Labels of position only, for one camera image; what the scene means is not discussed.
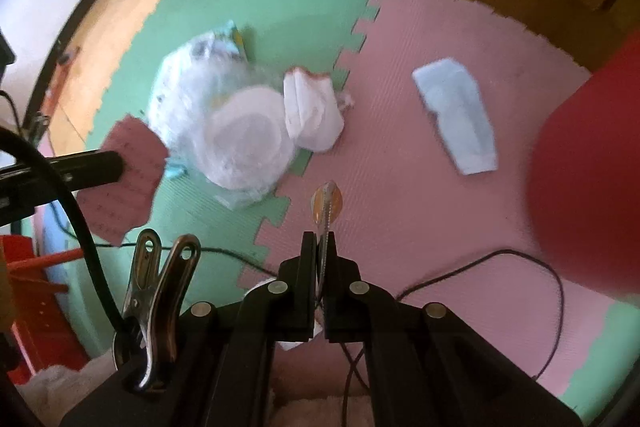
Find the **green foam floor mat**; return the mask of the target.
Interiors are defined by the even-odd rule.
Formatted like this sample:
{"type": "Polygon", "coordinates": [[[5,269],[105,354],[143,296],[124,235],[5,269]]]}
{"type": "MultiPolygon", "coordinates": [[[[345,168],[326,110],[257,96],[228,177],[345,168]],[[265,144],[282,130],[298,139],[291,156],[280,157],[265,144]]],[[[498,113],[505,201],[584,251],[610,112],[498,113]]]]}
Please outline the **green foam floor mat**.
{"type": "Polygon", "coordinates": [[[78,197],[116,301],[145,229],[164,249],[186,234],[200,241],[186,305],[234,303],[268,277],[256,236],[283,221],[290,202],[277,186],[310,159],[285,126],[284,76],[300,67],[342,87],[337,57],[362,45],[354,26],[372,12],[370,0],[149,0],[121,5],[108,35],[88,35],[51,122],[53,147],[78,133],[88,150],[116,141],[131,160],[160,154],[140,217],[98,215],[112,186],[78,197]]]}

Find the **white tissue wad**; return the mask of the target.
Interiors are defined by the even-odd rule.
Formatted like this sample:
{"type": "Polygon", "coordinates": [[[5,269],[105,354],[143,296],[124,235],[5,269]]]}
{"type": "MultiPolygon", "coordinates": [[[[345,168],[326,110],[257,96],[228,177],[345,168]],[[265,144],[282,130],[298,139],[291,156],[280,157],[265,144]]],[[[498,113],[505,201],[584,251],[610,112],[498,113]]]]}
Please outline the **white tissue wad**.
{"type": "Polygon", "coordinates": [[[345,91],[335,91],[329,74],[296,66],[283,78],[285,126],[297,147],[326,153],[341,136],[344,112],[354,106],[345,91]]]}

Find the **red plastic stool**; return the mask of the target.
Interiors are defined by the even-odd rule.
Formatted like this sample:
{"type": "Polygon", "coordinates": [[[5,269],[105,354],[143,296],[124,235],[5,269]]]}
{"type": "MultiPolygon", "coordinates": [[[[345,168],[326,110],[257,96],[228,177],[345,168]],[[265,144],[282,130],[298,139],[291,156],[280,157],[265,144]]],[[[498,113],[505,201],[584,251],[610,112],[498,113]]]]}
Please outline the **red plastic stool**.
{"type": "Polygon", "coordinates": [[[57,295],[66,295],[68,285],[51,282],[46,274],[55,265],[80,260],[81,249],[49,256],[37,256],[32,240],[27,236],[3,235],[1,260],[5,263],[9,285],[11,323],[4,323],[6,332],[16,344],[16,360],[9,363],[9,379],[22,385],[32,376],[53,365],[82,369],[89,355],[66,319],[57,295]]]}

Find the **red bin with green rim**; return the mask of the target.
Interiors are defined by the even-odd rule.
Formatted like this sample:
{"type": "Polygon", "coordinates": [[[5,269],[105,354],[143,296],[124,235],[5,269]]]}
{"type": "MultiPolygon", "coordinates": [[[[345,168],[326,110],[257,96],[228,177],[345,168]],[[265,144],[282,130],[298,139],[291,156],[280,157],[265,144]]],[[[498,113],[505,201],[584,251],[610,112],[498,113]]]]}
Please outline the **red bin with green rim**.
{"type": "Polygon", "coordinates": [[[537,242],[567,279],[639,302],[639,37],[542,126],[526,187],[537,242]]]}

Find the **clear plastic bag with plates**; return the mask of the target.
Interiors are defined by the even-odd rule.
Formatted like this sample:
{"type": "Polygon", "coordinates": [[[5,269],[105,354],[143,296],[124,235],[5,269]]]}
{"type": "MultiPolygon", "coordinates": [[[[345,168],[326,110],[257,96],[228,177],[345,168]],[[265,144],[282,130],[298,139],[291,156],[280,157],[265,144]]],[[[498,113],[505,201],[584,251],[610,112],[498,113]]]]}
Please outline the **clear plastic bag with plates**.
{"type": "Polygon", "coordinates": [[[184,134],[186,172],[213,184],[229,209],[260,202],[297,154],[285,126],[282,76],[232,61],[184,134]]]}

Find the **metal spring clamp right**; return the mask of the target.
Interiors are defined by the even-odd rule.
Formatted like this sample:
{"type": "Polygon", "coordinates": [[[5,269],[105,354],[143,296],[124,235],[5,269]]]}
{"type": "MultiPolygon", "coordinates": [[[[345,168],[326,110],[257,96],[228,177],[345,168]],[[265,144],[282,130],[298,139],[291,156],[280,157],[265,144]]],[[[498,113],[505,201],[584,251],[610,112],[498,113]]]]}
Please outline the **metal spring clamp right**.
{"type": "Polygon", "coordinates": [[[160,236],[139,233],[132,256],[122,309],[122,328],[114,335],[113,358],[118,369],[138,362],[130,387],[158,392],[166,387],[177,360],[177,321],[186,290],[201,258],[201,243],[192,234],[178,237],[162,257],[160,236]]]}

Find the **pink foam floor mat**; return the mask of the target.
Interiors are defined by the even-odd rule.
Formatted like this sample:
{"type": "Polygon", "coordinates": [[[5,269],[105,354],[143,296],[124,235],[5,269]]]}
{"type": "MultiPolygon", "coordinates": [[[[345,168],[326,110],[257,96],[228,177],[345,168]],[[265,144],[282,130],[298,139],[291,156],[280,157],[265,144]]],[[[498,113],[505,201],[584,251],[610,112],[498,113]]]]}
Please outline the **pink foam floor mat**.
{"type": "Polygon", "coordinates": [[[362,277],[393,294],[447,273],[412,295],[414,305],[445,303],[555,395],[568,388],[602,332],[611,299],[558,283],[539,255],[525,205],[530,152],[547,117],[589,74],[565,52],[516,20],[470,0],[371,0],[360,20],[359,51],[344,51],[355,104],[331,152],[316,155],[280,194],[290,205],[280,225],[256,242],[275,265],[297,253],[312,225],[310,199],[334,180],[344,208],[337,248],[362,277]],[[451,57],[480,88],[494,127],[498,169],[457,172],[411,74],[451,57]]]}

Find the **light blue wrapper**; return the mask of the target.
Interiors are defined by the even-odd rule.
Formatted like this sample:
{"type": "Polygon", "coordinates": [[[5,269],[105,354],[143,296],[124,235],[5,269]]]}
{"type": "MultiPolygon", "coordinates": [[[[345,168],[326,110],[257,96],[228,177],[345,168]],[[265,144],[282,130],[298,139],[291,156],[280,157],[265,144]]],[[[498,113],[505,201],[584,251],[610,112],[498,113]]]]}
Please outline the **light blue wrapper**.
{"type": "Polygon", "coordinates": [[[469,71],[447,57],[415,69],[411,77],[457,170],[463,176],[496,171],[494,128],[469,71]]]}

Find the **orange candy stick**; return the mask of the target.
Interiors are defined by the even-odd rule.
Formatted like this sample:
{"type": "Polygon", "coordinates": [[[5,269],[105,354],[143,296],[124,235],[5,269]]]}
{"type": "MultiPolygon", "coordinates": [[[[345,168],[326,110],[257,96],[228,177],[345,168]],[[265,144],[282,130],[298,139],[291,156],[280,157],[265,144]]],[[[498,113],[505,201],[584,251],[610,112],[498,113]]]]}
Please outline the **orange candy stick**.
{"type": "Polygon", "coordinates": [[[334,181],[321,185],[311,199],[312,217],[317,225],[317,299],[320,299],[324,278],[326,277],[326,259],[328,259],[329,235],[331,225],[343,209],[343,195],[334,181]]]}

